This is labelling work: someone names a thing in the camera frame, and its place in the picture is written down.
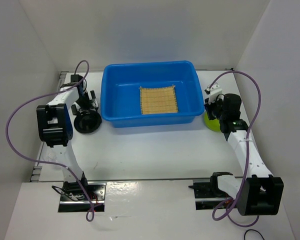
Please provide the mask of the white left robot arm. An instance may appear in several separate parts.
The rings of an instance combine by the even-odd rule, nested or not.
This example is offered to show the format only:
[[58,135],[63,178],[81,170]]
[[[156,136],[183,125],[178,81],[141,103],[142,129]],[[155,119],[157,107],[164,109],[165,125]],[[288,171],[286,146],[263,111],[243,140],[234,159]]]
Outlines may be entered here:
[[50,164],[63,174],[62,192],[78,200],[87,198],[90,188],[72,147],[74,131],[92,134],[102,123],[95,92],[87,92],[86,87],[83,76],[73,74],[60,94],[36,108],[39,138],[54,158]]

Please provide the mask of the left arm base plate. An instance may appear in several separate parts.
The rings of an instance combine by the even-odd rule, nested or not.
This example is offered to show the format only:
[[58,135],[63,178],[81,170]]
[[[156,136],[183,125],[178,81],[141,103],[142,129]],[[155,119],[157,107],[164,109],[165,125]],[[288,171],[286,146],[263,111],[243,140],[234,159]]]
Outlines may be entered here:
[[105,182],[91,182],[86,189],[88,197],[81,188],[77,192],[66,189],[65,185],[52,185],[51,188],[60,196],[59,213],[87,212],[91,207],[90,201],[94,207],[93,211],[97,213],[105,211],[106,186]]

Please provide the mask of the green plastic plate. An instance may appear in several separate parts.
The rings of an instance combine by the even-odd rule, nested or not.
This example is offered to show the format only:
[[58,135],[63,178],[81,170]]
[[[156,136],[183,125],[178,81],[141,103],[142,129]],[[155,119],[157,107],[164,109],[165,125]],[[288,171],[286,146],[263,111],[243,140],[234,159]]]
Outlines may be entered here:
[[205,111],[203,114],[203,122],[208,129],[214,132],[221,132],[220,130],[220,122],[218,119],[209,120],[208,114]]

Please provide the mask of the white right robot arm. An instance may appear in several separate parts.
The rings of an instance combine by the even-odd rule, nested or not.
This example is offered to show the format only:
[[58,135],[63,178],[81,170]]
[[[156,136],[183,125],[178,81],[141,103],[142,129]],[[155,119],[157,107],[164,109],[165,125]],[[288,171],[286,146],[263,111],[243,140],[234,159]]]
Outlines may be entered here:
[[210,193],[219,197],[227,193],[242,216],[272,216],[279,212],[284,183],[263,162],[241,119],[241,97],[221,92],[208,93],[204,108],[209,120],[218,120],[220,131],[233,149],[243,172],[241,180],[229,172],[215,172]]

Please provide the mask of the bamboo placemat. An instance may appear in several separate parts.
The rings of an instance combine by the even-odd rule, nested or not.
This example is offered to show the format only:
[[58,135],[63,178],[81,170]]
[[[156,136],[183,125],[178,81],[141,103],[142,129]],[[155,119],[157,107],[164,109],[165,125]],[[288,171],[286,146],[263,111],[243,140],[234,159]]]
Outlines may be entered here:
[[175,85],[159,88],[139,88],[142,115],[178,113]]

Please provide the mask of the black round dish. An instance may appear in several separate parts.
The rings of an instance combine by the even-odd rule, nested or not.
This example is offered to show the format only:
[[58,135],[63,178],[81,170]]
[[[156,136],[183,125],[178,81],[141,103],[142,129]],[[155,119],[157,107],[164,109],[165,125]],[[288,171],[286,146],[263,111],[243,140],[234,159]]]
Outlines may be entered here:
[[95,110],[87,110],[79,113],[74,119],[74,128],[81,134],[91,134],[101,125],[102,118]]

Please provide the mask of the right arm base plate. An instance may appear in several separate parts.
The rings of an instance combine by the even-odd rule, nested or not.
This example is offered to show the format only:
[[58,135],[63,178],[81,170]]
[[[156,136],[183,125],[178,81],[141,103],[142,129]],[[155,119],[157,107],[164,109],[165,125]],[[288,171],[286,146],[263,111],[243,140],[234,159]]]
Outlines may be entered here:
[[193,190],[196,210],[213,210],[219,203],[226,200],[220,207],[225,209],[231,203],[231,197],[218,189],[217,181],[212,176],[195,179],[188,188]]

